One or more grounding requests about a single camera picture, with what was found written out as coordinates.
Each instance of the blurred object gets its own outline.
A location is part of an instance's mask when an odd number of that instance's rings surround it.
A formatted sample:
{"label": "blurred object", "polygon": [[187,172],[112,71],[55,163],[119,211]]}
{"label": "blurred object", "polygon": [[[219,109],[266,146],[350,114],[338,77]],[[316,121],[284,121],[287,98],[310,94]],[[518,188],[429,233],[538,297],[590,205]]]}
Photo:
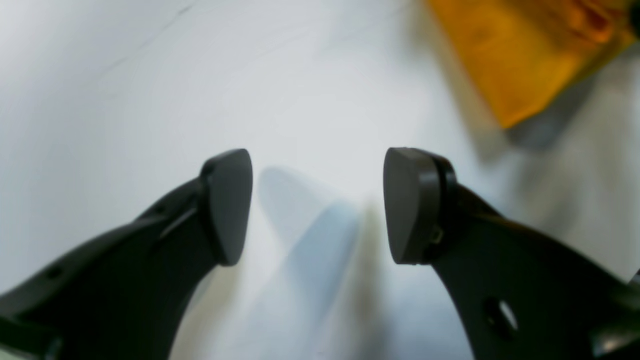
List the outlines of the blurred object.
{"label": "blurred object", "polygon": [[635,41],[630,0],[428,0],[501,126],[543,111]]}

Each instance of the white backdrop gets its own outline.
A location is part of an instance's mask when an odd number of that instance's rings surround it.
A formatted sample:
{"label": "white backdrop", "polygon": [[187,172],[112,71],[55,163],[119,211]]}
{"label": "white backdrop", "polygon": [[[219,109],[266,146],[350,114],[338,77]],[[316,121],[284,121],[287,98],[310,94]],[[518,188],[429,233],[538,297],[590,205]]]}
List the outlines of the white backdrop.
{"label": "white backdrop", "polygon": [[470,359],[428,267],[393,264],[389,147],[623,280],[640,268],[640,54],[498,128],[421,3],[0,1],[0,291],[246,148],[241,264],[173,359]]}

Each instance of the hole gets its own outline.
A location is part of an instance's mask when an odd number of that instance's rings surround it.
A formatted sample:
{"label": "hole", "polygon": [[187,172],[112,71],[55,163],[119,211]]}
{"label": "hole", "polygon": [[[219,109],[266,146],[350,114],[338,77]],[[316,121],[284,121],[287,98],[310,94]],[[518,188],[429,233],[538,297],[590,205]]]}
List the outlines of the hole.
{"label": "hole", "polygon": [[51,269],[49,272],[47,272],[47,277],[49,278],[49,280],[55,280],[59,278],[61,275],[62,275],[62,269],[59,267],[55,267]]}
{"label": "hole", "polygon": [[518,333],[518,320],[511,306],[499,299],[489,299],[484,304],[486,321],[503,339],[513,340]]}

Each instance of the white table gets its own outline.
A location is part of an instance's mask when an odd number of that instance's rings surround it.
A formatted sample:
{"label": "white table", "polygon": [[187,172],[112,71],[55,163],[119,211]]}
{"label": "white table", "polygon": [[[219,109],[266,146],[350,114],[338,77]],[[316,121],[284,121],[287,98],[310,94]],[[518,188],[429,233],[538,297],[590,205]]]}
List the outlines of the white table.
{"label": "white table", "polygon": [[639,49],[507,133],[421,3],[0,1],[0,291],[242,147],[243,259],[203,282],[173,359],[471,359],[435,273],[391,260],[386,150],[448,157],[627,281]]}

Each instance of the orange object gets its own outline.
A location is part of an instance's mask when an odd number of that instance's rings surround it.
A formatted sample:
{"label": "orange object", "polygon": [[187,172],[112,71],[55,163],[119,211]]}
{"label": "orange object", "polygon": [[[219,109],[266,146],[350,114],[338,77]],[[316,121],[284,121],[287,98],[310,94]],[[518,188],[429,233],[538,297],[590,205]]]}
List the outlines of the orange object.
{"label": "orange object", "polygon": [[544,110],[633,41],[630,0],[427,0],[502,127]]}

